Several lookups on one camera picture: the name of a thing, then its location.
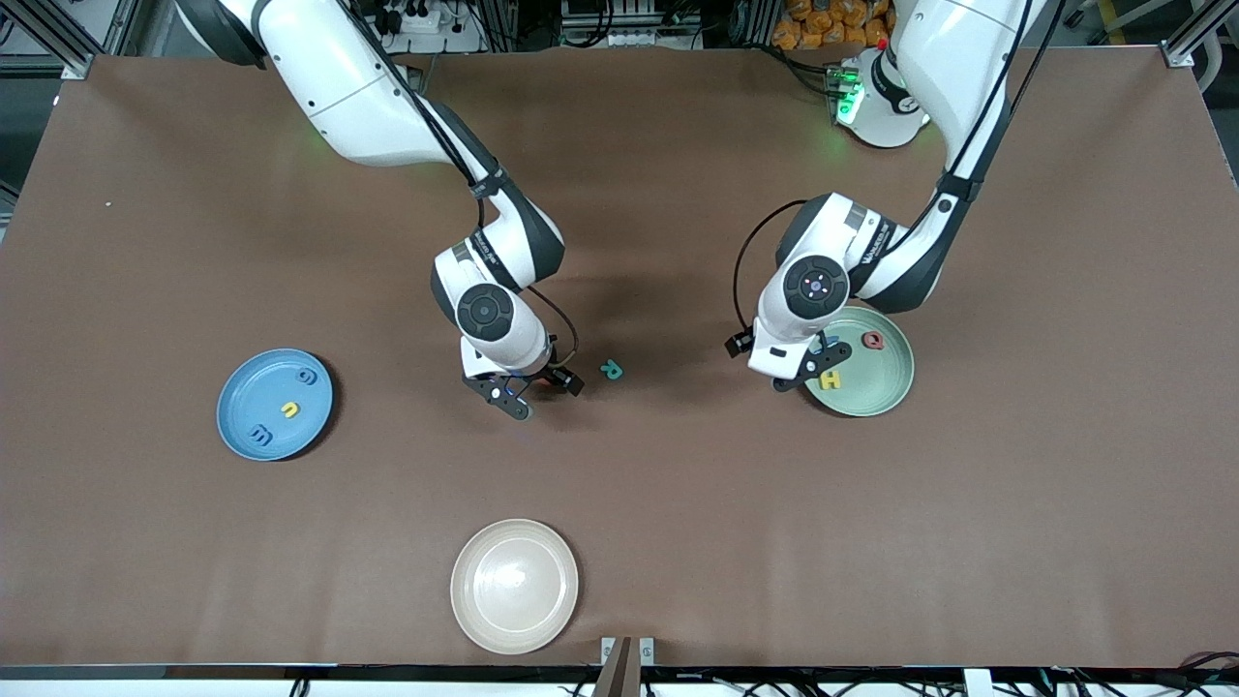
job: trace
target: black cable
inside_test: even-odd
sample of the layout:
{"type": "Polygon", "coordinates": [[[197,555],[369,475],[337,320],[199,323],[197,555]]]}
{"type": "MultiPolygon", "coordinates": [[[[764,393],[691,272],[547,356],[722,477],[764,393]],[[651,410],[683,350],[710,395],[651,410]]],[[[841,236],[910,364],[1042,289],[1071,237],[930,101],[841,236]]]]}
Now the black cable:
{"type": "Polygon", "coordinates": [[[1011,63],[1015,61],[1015,51],[1020,47],[1020,38],[1023,36],[1023,28],[1028,26],[1028,15],[1032,14],[1032,0],[1027,0],[1023,4],[1023,12],[1020,15],[1020,25],[1015,30],[1015,38],[1011,40],[1011,48],[1006,53],[1006,59],[1002,61],[1002,69],[999,71],[999,78],[994,80],[994,88],[990,89],[989,98],[985,99],[985,105],[976,115],[976,123],[973,124],[973,130],[968,132],[968,137],[964,139],[964,146],[959,149],[959,154],[955,155],[955,161],[952,162],[950,167],[947,168],[952,175],[959,168],[959,162],[963,161],[964,154],[968,152],[968,147],[973,144],[973,139],[981,130],[981,123],[985,121],[985,114],[990,111],[990,106],[994,104],[994,99],[999,95],[999,92],[1006,90],[1006,76],[1011,72],[1011,63]]]}
{"type": "Polygon", "coordinates": [[[773,682],[755,683],[752,687],[746,690],[745,693],[741,695],[740,697],[755,697],[757,695],[757,691],[761,690],[762,687],[773,687],[774,691],[782,695],[783,697],[792,697],[790,695],[787,693],[787,690],[783,690],[782,687],[779,687],[777,683],[773,682]]]}
{"type": "Polygon", "coordinates": [[[12,36],[12,27],[17,26],[17,22],[12,21],[4,12],[0,12],[0,31],[4,31],[4,38],[0,38],[0,46],[4,46],[9,37],[12,36]]]}
{"type": "Polygon", "coordinates": [[[821,66],[810,66],[809,63],[802,63],[800,61],[793,59],[777,46],[767,46],[766,43],[745,43],[741,48],[757,48],[762,53],[766,53],[771,58],[774,58],[789,68],[795,68],[807,73],[826,74],[826,68],[821,66]]]}
{"type": "Polygon", "coordinates": [[[585,678],[584,677],[581,678],[581,682],[576,683],[576,687],[571,692],[567,692],[566,687],[560,687],[560,690],[563,690],[564,692],[567,692],[572,697],[581,697],[581,688],[582,687],[585,687],[585,678]]]}
{"type": "Polygon", "coordinates": [[[1037,66],[1041,64],[1041,57],[1046,54],[1046,48],[1049,47],[1049,37],[1054,35],[1054,28],[1058,27],[1058,20],[1063,16],[1063,10],[1067,7],[1067,0],[1058,0],[1058,7],[1054,9],[1054,17],[1049,20],[1049,28],[1046,30],[1046,36],[1041,40],[1041,46],[1037,47],[1037,54],[1032,58],[1032,64],[1028,66],[1028,72],[1023,73],[1023,82],[1020,83],[1020,89],[1015,93],[1015,99],[1011,100],[1011,115],[1015,115],[1015,110],[1020,108],[1020,100],[1023,99],[1023,92],[1028,89],[1028,82],[1032,80],[1032,73],[1037,72],[1037,66]]]}
{"type": "Polygon", "coordinates": [[[512,43],[517,42],[517,40],[514,37],[503,33],[503,30],[494,30],[494,31],[492,31],[491,26],[488,24],[483,22],[482,17],[477,16],[477,10],[473,9],[473,4],[472,2],[465,2],[465,6],[468,7],[468,14],[473,16],[473,24],[477,25],[478,33],[484,33],[486,35],[486,41],[487,41],[487,47],[486,48],[487,48],[487,52],[489,52],[489,53],[498,53],[498,51],[496,51],[494,47],[496,46],[503,46],[503,43],[501,41],[498,41],[498,40],[494,38],[496,32],[499,35],[501,38],[507,38],[512,43]]]}
{"type": "Polygon", "coordinates": [[[556,361],[554,364],[549,364],[550,368],[553,368],[553,369],[564,368],[565,365],[567,365],[569,361],[572,360],[572,357],[576,357],[577,348],[581,347],[581,337],[580,337],[580,334],[576,333],[576,324],[572,323],[572,319],[570,319],[567,317],[567,313],[564,310],[559,308],[559,305],[556,305],[555,302],[551,302],[550,297],[546,297],[545,295],[543,295],[541,290],[538,290],[534,286],[534,284],[530,282],[527,287],[529,288],[530,292],[533,292],[543,302],[545,302],[548,307],[550,307],[551,310],[555,310],[555,313],[559,314],[560,318],[564,319],[564,323],[567,324],[567,331],[570,331],[572,333],[572,350],[569,352],[567,355],[564,357],[563,360],[556,361]]]}
{"type": "Polygon", "coordinates": [[[584,43],[572,43],[571,41],[565,38],[564,40],[565,46],[571,46],[572,48],[591,48],[601,43],[603,38],[606,38],[607,33],[611,32],[611,25],[615,22],[616,19],[616,6],[613,0],[605,0],[605,2],[606,4],[602,6],[602,9],[598,10],[598,26],[593,30],[593,35],[590,36],[590,38],[585,40],[584,43]],[[606,21],[606,27],[602,26],[603,21],[606,21]]]}
{"type": "MultiPolygon", "coordinates": [[[[1056,11],[1056,17],[1057,14],[1062,11],[1063,2],[1066,2],[1066,0],[1059,0],[1059,7],[1056,11]]],[[[955,161],[952,162],[950,167],[948,167],[947,170],[948,173],[950,175],[955,173],[957,168],[959,167],[959,162],[964,158],[964,152],[968,151],[968,147],[973,144],[973,139],[975,139],[976,134],[981,130],[981,123],[985,120],[985,114],[990,110],[990,105],[994,103],[995,97],[997,97],[999,92],[1002,92],[1006,88],[1006,76],[1007,72],[1010,72],[1011,69],[1011,62],[1015,58],[1015,51],[1020,46],[1020,37],[1023,36],[1023,28],[1028,24],[1028,15],[1031,14],[1031,11],[1032,11],[1032,0],[1027,0],[1023,4],[1023,14],[1020,16],[1020,26],[1016,28],[1015,40],[1011,43],[1011,50],[1007,51],[1006,61],[1002,63],[1002,69],[999,72],[999,78],[997,80],[994,82],[994,88],[990,89],[990,95],[985,99],[985,106],[981,108],[980,113],[978,114],[976,123],[974,123],[973,129],[968,131],[968,137],[964,139],[964,146],[959,149],[959,154],[955,155],[955,161]]],[[[1021,94],[1028,87],[1028,80],[1032,79],[1032,73],[1036,71],[1037,63],[1041,62],[1041,56],[1042,53],[1046,52],[1046,47],[1048,45],[1049,45],[1049,32],[1047,32],[1046,38],[1042,40],[1041,47],[1037,48],[1037,56],[1035,56],[1032,59],[1032,66],[1028,68],[1028,72],[1023,76],[1023,83],[1020,85],[1021,94]]],[[[1014,108],[1011,109],[1011,113],[1012,114],[1015,113],[1014,108]]],[[[907,228],[908,232],[893,244],[890,244],[885,249],[881,249],[878,251],[878,259],[893,253],[904,241],[907,241],[907,239],[912,236],[912,232],[917,228],[917,225],[919,225],[921,222],[924,220],[926,215],[929,214],[929,210],[933,209],[934,203],[937,203],[937,201],[938,201],[938,192],[935,191],[934,196],[929,198],[929,202],[926,203],[926,207],[921,210],[921,214],[917,215],[916,222],[908,225],[907,228]]]]}
{"type": "Polygon", "coordinates": [[[435,142],[437,142],[439,146],[442,147],[444,152],[447,155],[447,158],[451,160],[452,165],[455,165],[456,168],[461,172],[461,175],[465,176],[466,183],[468,183],[470,187],[477,184],[477,180],[473,178],[473,172],[468,170],[468,166],[465,163],[465,158],[461,156],[460,150],[456,149],[456,145],[453,145],[451,139],[447,137],[447,134],[444,132],[444,126],[439,124],[439,119],[436,119],[434,114],[430,113],[430,106],[422,103],[424,102],[422,98],[416,92],[414,92],[411,87],[409,87],[409,80],[404,78],[404,73],[396,69],[395,63],[392,62],[392,57],[388,56],[387,51],[383,50],[383,43],[380,43],[378,37],[374,36],[374,32],[370,31],[370,25],[366,24],[366,21],[362,20],[362,17],[351,12],[348,10],[348,6],[341,5],[341,10],[344,12],[344,16],[353,22],[353,27],[357,28],[357,31],[359,31],[362,36],[366,38],[366,41],[370,45],[370,48],[378,54],[379,59],[383,61],[384,64],[387,64],[388,71],[392,72],[396,82],[399,82],[400,85],[404,87],[405,92],[409,94],[409,100],[413,103],[414,109],[416,109],[421,119],[426,121],[426,128],[430,129],[430,134],[435,136],[435,142]]]}
{"type": "Polygon", "coordinates": [[[1235,651],[1214,651],[1212,654],[1206,654],[1204,656],[1201,656],[1199,659],[1196,659],[1192,662],[1183,664],[1183,665],[1178,666],[1178,670],[1183,671],[1183,670],[1198,669],[1198,667],[1203,666],[1204,664],[1212,664],[1213,661],[1217,661],[1219,659],[1239,659],[1239,652],[1235,652],[1235,651]]]}
{"type": "MultiPolygon", "coordinates": [[[[783,203],[778,208],[774,208],[774,212],[762,218],[762,222],[757,223],[757,227],[753,228],[753,232],[750,232],[748,236],[745,238],[745,243],[740,245],[740,254],[736,254],[736,270],[732,271],[731,274],[731,302],[736,306],[736,318],[740,319],[740,328],[742,331],[748,331],[750,328],[752,328],[748,324],[748,322],[745,321],[743,312],[740,311],[740,262],[743,261],[745,259],[745,251],[748,249],[748,243],[752,241],[755,236],[757,236],[757,233],[761,232],[763,227],[766,227],[766,223],[774,219],[774,215],[782,213],[783,210],[790,208],[792,206],[803,206],[805,203],[808,203],[807,199],[799,198],[795,201],[790,201],[788,203],[783,203]]],[[[856,685],[854,683],[845,687],[839,692],[839,695],[835,695],[835,697],[840,697],[844,692],[847,692],[855,686],[856,685]]]]}

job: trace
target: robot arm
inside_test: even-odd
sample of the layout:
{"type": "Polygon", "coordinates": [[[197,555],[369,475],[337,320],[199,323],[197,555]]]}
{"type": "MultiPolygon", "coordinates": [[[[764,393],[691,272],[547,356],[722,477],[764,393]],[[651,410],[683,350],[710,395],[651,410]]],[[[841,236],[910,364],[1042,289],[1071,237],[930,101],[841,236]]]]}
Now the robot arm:
{"type": "Polygon", "coordinates": [[[460,168],[478,199],[478,228],[435,258],[430,282],[444,314],[461,329],[466,385],[519,420],[530,412],[512,379],[517,389],[541,379],[580,392],[580,380],[555,364],[551,337],[517,295],[559,269],[559,228],[451,109],[409,88],[403,68],[356,14],[339,0],[177,2],[221,57],[261,66],[253,53],[265,51],[306,118],[342,156],[370,166],[460,168]],[[498,210],[484,227],[483,199],[498,210]]]}
{"type": "MultiPolygon", "coordinates": [[[[840,193],[802,207],[779,241],[778,270],[762,290],[751,339],[742,333],[729,342],[732,354],[751,350],[748,366],[774,378],[776,389],[826,368],[815,345],[849,296],[890,313],[919,306],[933,291],[1006,129],[1007,53],[1043,4],[896,0],[902,21],[873,71],[902,85],[938,124],[947,167],[912,227],[840,193]]],[[[859,77],[857,89],[873,80],[859,77]]],[[[846,347],[840,352],[834,360],[846,358],[846,347]]]]}

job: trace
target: wire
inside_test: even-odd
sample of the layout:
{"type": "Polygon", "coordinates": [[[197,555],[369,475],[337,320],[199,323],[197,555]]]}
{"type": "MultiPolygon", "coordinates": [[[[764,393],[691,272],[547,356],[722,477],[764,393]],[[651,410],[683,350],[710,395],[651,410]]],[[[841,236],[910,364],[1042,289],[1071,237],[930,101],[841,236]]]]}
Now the wire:
{"type": "Polygon", "coordinates": [[[587,38],[584,43],[572,43],[569,40],[564,40],[565,46],[571,46],[572,48],[591,48],[597,46],[606,36],[611,32],[611,25],[616,19],[616,6],[613,0],[605,0],[606,5],[598,10],[598,26],[593,30],[593,36],[587,38]],[[606,20],[606,28],[603,28],[602,22],[606,20]]]}
{"type": "MultiPolygon", "coordinates": [[[[740,311],[740,262],[745,260],[745,251],[748,250],[748,243],[752,241],[755,236],[757,236],[757,233],[761,232],[763,227],[766,227],[766,223],[774,219],[774,215],[778,215],[779,213],[793,206],[804,206],[805,203],[808,203],[808,199],[798,198],[795,201],[783,203],[778,208],[774,208],[774,212],[762,218],[762,222],[757,223],[757,227],[753,228],[753,232],[750,232],[748,236],[745,238],[745,243],[740,245],[740,254],[736,254],[736,270],[731,274],[731,302],[736,306],[736,318],[740,319],[740,328],[742,331],[748,331],[750,328],[752,328],[745,319],[745,313],[740,311]]],[[[852,687],[855,687],[855,685],[850,685],[843,688],[839,692],[839,695],[835,695],[835,697],[840,697],[840,695],[847,692],[852,687]]]]}
{"type": "Polygon", "coordinates": [[[1183,665],[1178,666],[1178,670],[1183,671],[1183,670],[1198,669],[1198,667],[1203,666],[1204,664],[1212,664],[1213,661],[1217,661],[1219,659],[1239,659],[1239,652],[1235,652],[1235,651],[1214,651],[1212,654],[1206,654],[1204,656],[1201,656],[1199,659],[1196,659],[1192,662],[1183,664],[1183,665]]]}
{"type": "Polygon", "coordinates": [[[1020,89],[1015,93],[1015,99],[1011,100],[1012,115],[1015,115],[1016,109],[1020,108],[1020,100],[1023,99],[1023,92],[1028,89],[1028,82],[1032,79],[1032,73],[1037,72],[1037,66],[1041,64],[1041,57],[1046,54],[1046,48],[1049,47],[1049,37],[1054,35],[1054,28],[1058,26],[1058,20],[1063,16],[1063,10],[1066,7],[1067,0],[1058,0],[1058,7],[1054,9],[1054,16],[1049,20],[1049,27],[1046,28],[1046,36],[1041,40],[1041,46],[1037,47],[1037,54],[1033,56],[1032,64],[1028,66],[1028,72],[1023,73],[1023,82],[1020,83],[1020,89]]]}
{"type": "Polygon", "coordinates": [[[545,302],[548,307],[550,307],[551,310],[555,310],[555,313],[559,314],[560,318],[564,319],[564,323],[567,324],[567,331],[570,331],[572,333],[572,350],[567,353],[567,357],[564,357],[564,360],[554,363],[554,364],[548,364],[553,369],[561,369],[561,368],[566,366],[569,361],[572,360],[572,357],[576,357],[577,348],[581,347],[581,337],[580,337],[580,334],[576,333],[576,324],[572,323],[572,319],[569,318],[567,313],[564,312],[564,310],[559,308],[559,305],[556,305],[555,302],[553,302],[550,297],[546,297],[545,295],[543,295],[541,290],[538,290],[538,287],[535,287],[534,284],[530,282],[525,287],[528,287],[530,292],[533,292],[543,302],[545,302]]]}
{"type": "Polygon", "coordinates": [[[1032,0],[1027,0],[1023,4],[1023,12],[1020,15],[1020,25],[1015,30],[1015,38],[1011,40],[1011,48],[1006,52],[1006,59],[1002,61],[1002,69],[999,71],[999,78],[994,80],[994,87],[990,89],[990,95],[985,99],[985,105],[976,114],[976,123],[973,124],[973,130],[968,131],[968,137],[964,139],[964,146],[959,149],[959,154],[955,155],[955,161],[952,162],[950,167],[947,168],[952,175],[959,168],[959,163],[964,160],[964,154],[968,152],[968,147],[973,144],[973,139],[981,130],[981,123],[985,121],[985,114],[990,111],[990,105],[994,104],[994,99],[999,95],[999,92],[1006,89],[1006,76],[1011,71],[1011,63],[1015,61],[1015,51],[1020,47],[1020,38],[1023,37],[1023,27],[1028,25],[1028,15],[1032,14],[1032,0]]]}
{"type": "Polygon", "coordinates": [[[774,58],[776,61],[783,63],[789,68],[795,68],[798,71],[804,71],[807,73],[826,74],[826,68],[821,66],[810,66],[809,63],[802,63],[800,61],[795,61],[788,57],[788,54],[784,53],[783,50],[778,48],[777,46],[767,46],[766,43],[745,43],[741,46],[741,48],[757,48],[762,53],[766,53],[771,58],[774,58]]]}
{"type": "Polygon", "coordinates": [[[755,697],[757,695],[757,691],[761,690],[762,687],[773,687],[774,691],[778,692],[779,695],[782,695],[783,697],[792,697],[790,695],[787,693],[786,690],[783,690],[782,687],[779,687],[778,685],[776,685],[773,682],[758,682],[758,683],[755,683],[752,687],[750,687],[748,690],[746,690],[745,693],[741,695],[740,697],[755,697]]]}
{"type": "MultiPolygon", "coordinates": [[[[497,51],[494,50],[494,47],[496,46],[502,46],[502,43],[499,41],[496,41],[494,33],[491,32],[491,27],[487,26],[487,24],[483,22],[482,19],[477,16],[477,11],[473,9],[473,4],[466,1],[465,6],[468,7],[468,14],[473,15],[473,24],[477,25],[477,32],[481,33],[481,35],[486,35],[486,42],[487,42],[486,50],[487,50],[487,52],[489,52],[489,53],[497,53],[497,51]]],[[[507,36],[506,33],[503,33],[503,31],[499,31],[499,36],[503,37],[503,38],[509,38],[510,41],[515,42],[514,38],[510,38],[509,36],[507,36]]]]}
{"type": "Polygon", "coordinates": [[[0,38],[0,46],[4,46],[12,36],[12,27],[17,26],[17,22],[12,21],[7,16],[0,14],[0,31],[4,31],[4,38],[0,38]]]}

